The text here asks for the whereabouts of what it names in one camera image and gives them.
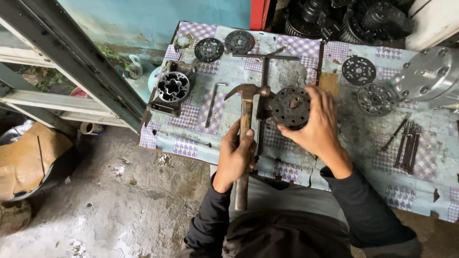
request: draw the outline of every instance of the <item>metal disc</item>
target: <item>metal disc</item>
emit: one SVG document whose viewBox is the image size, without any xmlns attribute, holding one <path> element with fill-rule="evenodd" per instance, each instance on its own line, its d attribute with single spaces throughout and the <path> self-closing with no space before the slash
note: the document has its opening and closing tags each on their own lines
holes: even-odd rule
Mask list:
<svg viewBox="0 0 459 258">
<path fill-rule="evenodd" d="M 347 59 L 341 71 L 348 82 L 357 86 L 369 84 L 376 78 L 375 66 L 368 59 L 359 56 Z"/>
<path fill-rule="evenodd" d="M 226 50 L 233 54 L 245 54 L 253 48 L 254 44 L 255 39 L 252 34 L 245 30 L 235 30 L 225 38 Z"/>
<path fill-rule="evenodd" d="M 397 95 L 387 85 L 370 83 L 357 91 L 357 104 L 365 115 L 382 117 L 397 106 Z"/>
<path fill-rule="evenodd" d="M 195 56 L 203 62 L 213 62 L 223 55 L 223 45 L 218 39 L 202 39 L 196 44 Z"/>
<path fill-rule="evenodd" d="M 276 124 L 299 130 L 308 123 L 311 97 L 303 88 L 288 86 L 276 94 L 269 106 Z"/>
</svg>

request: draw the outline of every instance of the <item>concrete floor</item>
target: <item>concrete floor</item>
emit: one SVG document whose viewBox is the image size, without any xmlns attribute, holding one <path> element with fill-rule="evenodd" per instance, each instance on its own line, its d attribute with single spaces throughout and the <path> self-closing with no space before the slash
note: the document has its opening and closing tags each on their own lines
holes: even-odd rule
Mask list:
<svg viewBox="0 0 459 258">
<path fill-rule="evenodd" d="M 0 257 L 173 257 L 199 208 L 209 166 L 136 148 L 129 129 L 83 137 L 71 183 L 32 203 L 25 230 L 0 238 Z M 424 244 L 423 257 L 459 257 L 459 224 L 395 211 Z M 355 257 L 364 257 L 354 248 Z"/>
</svg>

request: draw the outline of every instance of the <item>light blue painted wall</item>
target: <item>light blue painted wall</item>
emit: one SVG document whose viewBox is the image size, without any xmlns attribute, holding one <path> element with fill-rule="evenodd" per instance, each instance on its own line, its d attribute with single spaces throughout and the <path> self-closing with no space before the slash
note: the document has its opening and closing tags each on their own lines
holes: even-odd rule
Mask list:
<svg viewBox="0 0 459 258">
<path fill-rule="evenodd" d="M 166 50 L 180 20 L 249 29 L 250 0 L 59 0 L 94 41 Z"/>
</svg>

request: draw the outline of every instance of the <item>workbench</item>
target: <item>workbench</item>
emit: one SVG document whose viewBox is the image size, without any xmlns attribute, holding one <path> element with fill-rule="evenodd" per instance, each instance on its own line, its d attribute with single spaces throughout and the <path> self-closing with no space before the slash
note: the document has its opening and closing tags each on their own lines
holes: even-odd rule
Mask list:
<svg viewBox="0 0 459 258">
<path fill-rule="evenodd" d="M 219 60 L 204 63 L 196 59 L 194 47 L 199 40 L 208 37 L 224 42 L 225 36 L 234 30 L 202 23 L 179 23 L 175 38 L 189 34 L 193 38 L 192 44 L 178 52 L 170 45 L 162 67 L 169 60 L 179 59 L 194 64 L 199 72 L 196 84 L 190 97 L 182 103 L 178 118 L 159 112 L 145 113 L 139 146 L 209 164 L 218 163 L 220 141 L 241 116 L 240 97 L 233 96 L 227 101 L 223 101 L 223 98 L 242 83 L 260 86 L 261 62 L 257 58 L 232 57 L 225 51 Z M 416 52 L 342 42 L 322 43 L 320 40 L 259 31 L 250 33 L 256 43 L 249 53 L 268 54 L 285 47 L 279 55 L 300 57 L 300 61 L 269 61 L 268 86 L 272 92 L 289 85 L 304 87 L 315 84 L 317 72 L 320 72 L 319 87 L 331 91 L 336 98 L 338 138 L 342 146 L 389 206 L 450 222 L 458 219 L 458 115 L 447 109 L 431 110 L 427 103 L 413 102 L 399 104 L 395 111 L 384 117 L 366 116 L 356 103 L 358 86 L 350 84 L 341 75 L 342 63 L 352 56 L 360 56 L 375 65 L 375 81 L 382 82 L 397 74 Z M 219 86 L 210 126 L 205 128 L 216 83 L 226 83 L 228 86 Z M 254 114 L 258 98 L 254 98 Z M 393 167 L 400 134 L 386 152 L 381 151 L 408 112 L 412 113 L 410 119 L 423 128 L 413 175 Z M 255 139 L 258 138 L 257 127 L 253 115 Z M 325 166 L 320 158 L 316 160 L 314 155 L 283 137 L 277 128 L 264 128 L 264 132 L 263 152 L 255 173 L 330 191 L 319 173 Z"/>
</svg>

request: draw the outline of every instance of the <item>person's right hand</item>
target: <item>person's right hand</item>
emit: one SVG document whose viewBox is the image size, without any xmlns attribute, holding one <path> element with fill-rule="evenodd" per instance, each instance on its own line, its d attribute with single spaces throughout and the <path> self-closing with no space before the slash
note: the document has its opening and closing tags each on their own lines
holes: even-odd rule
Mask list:
<svg viewBox="0 0 459 258">
<path fill-rule="evenodd" d="M 319 156 L 332 170 L 336 178 L 345 178 L 352 173 L 352 162 L 346 149 L 341 147 L 337 136 L 337 108 L 331 92 L 317 86 L 304 88 L 311 97 L 308 124 L 292 131 L 282 124 L 278 128 L 282 135 L 292 139 L 312 154 Z"/>
</svg>

